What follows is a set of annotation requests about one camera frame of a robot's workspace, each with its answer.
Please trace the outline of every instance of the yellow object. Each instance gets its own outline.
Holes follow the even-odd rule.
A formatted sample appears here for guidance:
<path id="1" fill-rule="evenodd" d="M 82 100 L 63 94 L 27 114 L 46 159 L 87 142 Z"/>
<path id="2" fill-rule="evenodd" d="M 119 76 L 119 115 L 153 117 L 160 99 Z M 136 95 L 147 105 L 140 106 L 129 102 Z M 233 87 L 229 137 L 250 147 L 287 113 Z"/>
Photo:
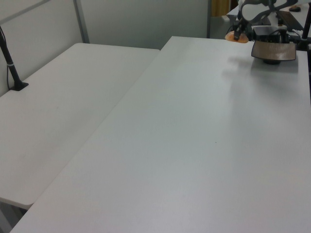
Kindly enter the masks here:
<path id="1" fill-rule="evenodd" d="M 235 39 L 234 39 L 234 31 L 229 32 L 229 33 L 225 36 L 225 39 L 226 39 L 227 41 L 238 42 L 238 43 L 243 43 L 243 44 L 245 44 L 245 43 L 248 42 L 248 38 L 247 38 L 247 36 L 246 36 L 244 33 L 242 33 L 242 34 L 240 35 L 239 40 L 235 40 Z"/>

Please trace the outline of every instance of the white tabletop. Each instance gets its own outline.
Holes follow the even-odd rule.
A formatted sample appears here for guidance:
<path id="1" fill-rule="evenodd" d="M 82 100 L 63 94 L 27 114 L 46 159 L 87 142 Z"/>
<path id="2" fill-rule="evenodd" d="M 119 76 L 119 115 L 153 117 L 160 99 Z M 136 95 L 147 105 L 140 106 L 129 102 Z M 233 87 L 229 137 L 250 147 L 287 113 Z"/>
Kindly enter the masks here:
<path id="1" fill-rule="evenodd" d="M 307 55 L 173 37 L 12 233 L 310 233 Z"/>
<path id="2" fill-rule="evenodd" d="M 76 44 L 0 98 L 0 201 L 29 208 L 158 50 Z"/>

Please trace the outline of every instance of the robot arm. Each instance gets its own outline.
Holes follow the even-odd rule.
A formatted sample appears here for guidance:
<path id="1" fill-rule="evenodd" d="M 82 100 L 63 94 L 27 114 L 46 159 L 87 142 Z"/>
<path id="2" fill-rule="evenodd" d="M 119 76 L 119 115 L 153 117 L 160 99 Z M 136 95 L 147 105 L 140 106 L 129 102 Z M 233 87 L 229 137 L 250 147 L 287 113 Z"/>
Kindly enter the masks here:
<path id="1" fill-rule="evenodd" d="M 311 0 L 239 0 L 241 19 L 234 31 L 234 39 L 239 40 L 241 33 L 245 31 L 249 23 L 256 23 L 282 8 L 309 2 Z"/>

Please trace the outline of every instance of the metal frame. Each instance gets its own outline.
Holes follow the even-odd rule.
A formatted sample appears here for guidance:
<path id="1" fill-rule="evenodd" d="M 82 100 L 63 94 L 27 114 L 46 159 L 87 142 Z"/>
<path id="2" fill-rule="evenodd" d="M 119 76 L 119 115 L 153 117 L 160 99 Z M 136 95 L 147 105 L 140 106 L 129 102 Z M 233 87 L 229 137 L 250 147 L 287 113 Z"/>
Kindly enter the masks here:
<path id="1" fill-rule="evenodd" d="M 32 10 L 32 9 L 34 9 L 34 8 L 36 8 L 38 6 L 41 6 L 42 4 L 45 4 L 45 3 L 49 2 L 49 1 L 50 0 L 42 0 L 41 2 L 38 2 L 38 3 L 36 3 L 36 4 L 34 4 L 34 5 L 30 6 L 30 7 L 27 7 L 24 10 L 21 10 L 21 11 L 15 13 L 15 14 L 12 14 L 11 16 L 0 20 L 0 25 L 3 24 L 3 23 L 6 23 L 7 21 L 10 21 L 10 20 L 12 20 L 12 19 L 14 19 L 14 18 L 16 18 L 16 17 L 18 17 L 18 16 L 20 16 L 20 15 L 22 15 L 22 14 L 24 14 L 24 13 L 26 13 L 26 12 Z"/>

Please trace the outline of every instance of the white desk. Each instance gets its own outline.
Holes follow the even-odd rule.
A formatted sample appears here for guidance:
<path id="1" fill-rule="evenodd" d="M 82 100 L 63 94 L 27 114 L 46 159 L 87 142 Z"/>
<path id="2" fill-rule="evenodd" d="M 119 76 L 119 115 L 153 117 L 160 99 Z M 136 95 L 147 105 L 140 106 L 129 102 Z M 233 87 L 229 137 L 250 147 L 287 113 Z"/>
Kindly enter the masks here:
<path id="1" fill-rule="evenodd" d="M 28 209 L 159 53 L 76 44 L 0 98 L 0 201 Z"/>
<path id="2" fill-rule="evenodd" d="M 12 233 L 309 233 L 307 55 L 173 37 Z"/>

